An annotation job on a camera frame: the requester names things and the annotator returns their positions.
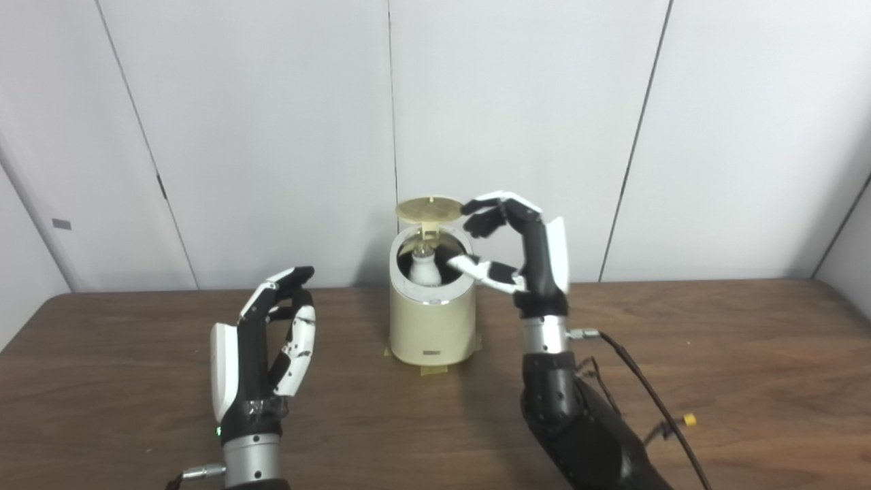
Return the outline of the white and black left hand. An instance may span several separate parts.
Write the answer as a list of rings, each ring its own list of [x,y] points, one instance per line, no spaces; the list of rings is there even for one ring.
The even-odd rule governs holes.
[[[298,266],[267,277],[235,325],[212,326],[212,409],[223,446],[282,434],[287,400],[297,394],[314,353],[316,310],[305,288],[314,273],[312,266]]]

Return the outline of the white and black right hand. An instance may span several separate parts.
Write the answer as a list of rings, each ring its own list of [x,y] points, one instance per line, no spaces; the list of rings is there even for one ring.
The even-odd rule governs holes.
[[[475,282],[511,295],[522,319],[568,316],[568,249],[564,222],[545,223],[542,209],[509,191],[485,193],[461,205],[463,229],[472,237],[489,237],[505,225],[519,233],[523,266],[485,261],[477,255],[454,255],[447,264]]]

